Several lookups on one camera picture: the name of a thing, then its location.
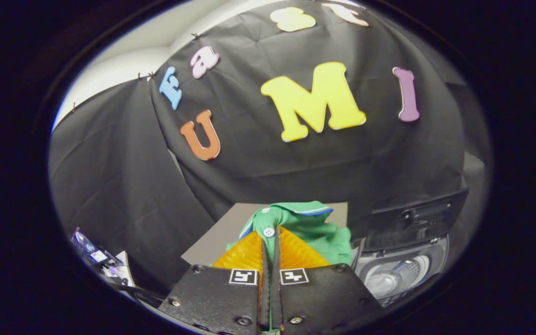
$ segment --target washing machine drum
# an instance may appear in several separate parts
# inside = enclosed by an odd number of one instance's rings
[[[355,273],[378,302],[387,306],[442,271],[449,239],[444,236],[432,243],[385,253],[364,252],[357,260]]]
[[[414,288],[429,271],[429,257],[421,255],[404,261],[376,265],[364,280],[376,299]]]

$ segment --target screw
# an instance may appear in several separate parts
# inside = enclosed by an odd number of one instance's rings
[[[300,324],[303,322],[303,318],[299,317],[299,316],[295,316],[294,318],[291,318],[291,320],[289,320],[289,322],[291,324]]]
[[[245,316],[237,318],[236,322],[240,326],[249,326],[251,324],[251,320],[249,318],[246,318]]]

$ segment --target black fabric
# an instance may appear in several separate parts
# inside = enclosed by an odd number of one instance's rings
[[[315,17],[313,28],[286,33],[270,13],[287,6]],[[464,159],[463,124],[457,101],[431,61],[402,33],[364,11],[369,28],[336,17],[319,2],[290,0],[240,13],[200,34],[175,53],[151,80],[151,94],[167,146],[188,185],[217,220],[236,202],[348,201],[348,226],[366,223],[374,208],[426,199],[458,189]],[[209,45],[219,63],[200,79],[189,60]],[[359,127],[283,142],[283,126],[261,85],[288,76],[311,91],[318,64],[338,61],[367,121]],[[177,110],[158,92],[169,66],[182,98]],[[421,118],[402,123],[402,96],[395,66],[415,74]],[[201,161],[179,129],[209,109],[221,140],[220,154]],[[208,143],[196,123],[196,135]]]
[[[284,7],[315,17],[313,28],[286,33],[270,20]],[[90,98],[53,131],[49,172],[66,232],[80,226],[111,253],[126,250],[136,284],[168,290],[189,267],[181,255],[236,202],[348,202],[351,232],[385,208],[470,188],[450,233],[468,244],[489,184],[489,139],[481,106],[443,57],[364,9],[370,27],[336,17],[319,2],[258,7],[200,33],[159,68]],[[200,79],[189,64],[204,46],[220,55]],[[287,76],[311,91],[315,66],[338,61],[367,121],[359,127],[283,142],[283,125],[261,85]],[[169,66],[183,96],[177,110],[159,93]],[[392,68],[415,74],[418,121],[402,123],[402,95]],[[203,110],[221,140],[210,161],[195,157],[180,133]],[[353,238],[362,238],[355,234]]]
[[[136,284],[169,288],[189,267],[180,255],[214,221],[164,145],[148,85],[122,83],[78,106],[52,133],[49,174],[68,235],[79,226],[109,252],[126,250],[143,272]]]

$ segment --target orange letter u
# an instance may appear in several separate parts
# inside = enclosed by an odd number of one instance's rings
[[[210,140],[210,146],[207,148],[200,144],[198,136],[195,135],[194,123],[192,121],[189,121],[181,126],[181,135],[185,136],[185,140],[188,142],[189,148],[196,155],[196,157],[202,159],[202,161],[208,161],[216,158],[219,155],[219,152],[221,152],[221,141],[216,135],[212,121],[210,121],[211,115],[210,110],[206,109],[203,112],[200,112],[195,119],[198,123],[200,123],[200,125],[202,125],[204,132],[206,132],[206,136],[208,136],[208,139]]]

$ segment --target foam letter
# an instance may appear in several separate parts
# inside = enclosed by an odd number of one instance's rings
[[[326,118],[326,105],[330,107],[328,125],[332,129],[343,129],[363,125],[366,120],[355,103],[348,87],[342,63],[329,62],[315,67],[311,93],[288,77],[281,76],[268,80],[260,91],[274,101],[281,116],[285,142],[300,140],[309,133],[306,126],[299,123],[297,115],[316,132],[322,132]]]
[[[412,122],[419,118],[417,110],[417,100],[415,97],[415,86],[413,85],[413,72],[404,68],[395,67],[392,73],[400,82],[400,93],[402,94],[402,109],[398,113],[398,119],[403,122]]]
[[[337,5],[337,4],[322,4],[322,6],[329,7],[334,11],[336,16],[340,17],[341,19],[348,21],[350,23],[355,23],[355,25],[368,27],[369,23],[363,20],[358,19],[355,17],[355,15],[359,15],[356,11],[353,11],[351,9],[348,9],[345,6]]]
[[[162,78],[158,92],[164,94],[165,97],[168,98],[168,101],[171,102],[171,107],[173,110],[176,110],[179,102],[181,101],[181,90],[177,89],[179,87],[179,81],[177,81],[177,78],[173,76],[174,73],[175,68],[173,66],[169,66],[164,74],[164,77]]]
[[[210,110],[206,109],[198,114],[195,119],[198,123],[200,123],[200,125],[202,125],[204,132],[206,132],[206,136],[208,136],[208,139],[210,140],[210,146],[207,148],[200,144],[198,136],[195,135],[194,123],[192,121],[189,121],[181,126],[181,135],[185,136],[185,140],[188,142],[189,148],[196,155],[196,157],[202,159],[202,161],[208,161],[216,158],[219,155],[219,152],[221,152],[221,141],[216,135],[212,121],[210,121],[211,115]]]
[[[213,68],[219,61],[219,55],[215,54],[212,47],[202,47],[192,57],[189,65],[192,66],[194,78],[199,79],[204,76],[209,68]]]
[[[315,26],[315,19],[296,7],[278,9],[270,14],[270,19],[278,24],[278,28],[289,33]]]

